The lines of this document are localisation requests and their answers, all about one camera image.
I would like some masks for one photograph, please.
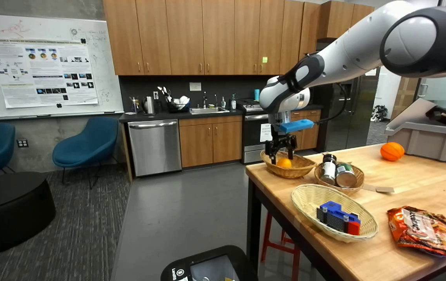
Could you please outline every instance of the basketball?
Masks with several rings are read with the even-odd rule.
[[[389,161],[396,161],[403,157],[404,154],[405,149],[396,142],[388,142],[380,148],[380,155],[382,155],[382,158]]]

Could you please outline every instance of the wicker basket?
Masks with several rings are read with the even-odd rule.
[[[348,196],[353,195],[356,192],[358,192],[360,189],[362,189],[363,181],[365,180],[365,174],[363,173],[362,170],[360,170],[360,168],[358,168],[354,165],[351,165],[351,167],[353,167],[353,172],[355,172],[355,176],[356,176],[356,184],[354,187],[337,187],[335,185],[330,185],[330,184],[324,182],[323,180],[321,180],[320,177],[322,176],[322,163],[318,164],[317,167],[315,168],[316,181],[319,185],[331,187],[331,188],[338,190]]]
[[[276,155],[277,161],[281,158],[288,157],[287,152],[283,151],[279,151]],[[316,162],[313,160],[309,160],[308,158],[304,158],[299,155],[293,155],[291,160],[291,168],[283,168],[271,164],[271,159],[264,153],[264,151],[261,151],[261,159],[266,163],[269,171],[277,176],[281,176],[282,178],[301,178],[302,176],[308,174],[316,166]]]
[[[322,185],[300,185],[292,192],[294,206],[303,213],[319,229],[328,236],[342,242],[364,241],[373,238],[378,233],[378,224],[371,213],[353,199],[339,191]],[[316,209],[323,203],[334,201],[342,205],[342,210],[347,213],[356,213],[361,221],[360,235],[350,235],[326,226],[316,218]]]

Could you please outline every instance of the red stool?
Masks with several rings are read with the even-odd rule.
[[[271,230],[271,215],[268,212],[266,215],[266,226],[264,228],[264,240],[263,240],[263,251],[261,252],[261,262],[264,263],[266,259],[266,249],[267,247],[272,247],[275,249],[279,249],[281,251],[286,251],[294,255],[292,260],[292,281],[297,281],[299,278],[299,257],[300,250],[299,247],[292,241],[292,239],[285,237],[285,231],[282,229],[282,237],[280,238],[280,245],[270,242],[270,230]],[[287,248],[284,244],[292,243],[294,244],[294,249]]]

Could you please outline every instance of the stainless steel refrigerator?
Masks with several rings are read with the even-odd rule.
[[[335,119],[320,126],[318,151],[365,146],[370,128],[370,117],[374,106],[378,75],[365,76],[341,82],[345,89],[346,108]],[[341,110],[344,96],[335,84],[314,87],[314,101],[324,106],[321,118],[332,117]]]

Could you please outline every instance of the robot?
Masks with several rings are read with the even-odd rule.
[[[313,126],[307,120],[290,121],[291,110],[308,105],[309,87],[349,80],[382,65],[403,77],[445,77],[446,7],[417,9],[403,0],[389,2],[325,49],[269,79],[259,103],[272,125],[272,140],[265,146],[271,162],[276,163],[282,148],[292,159],[297,143],[290,133]]]

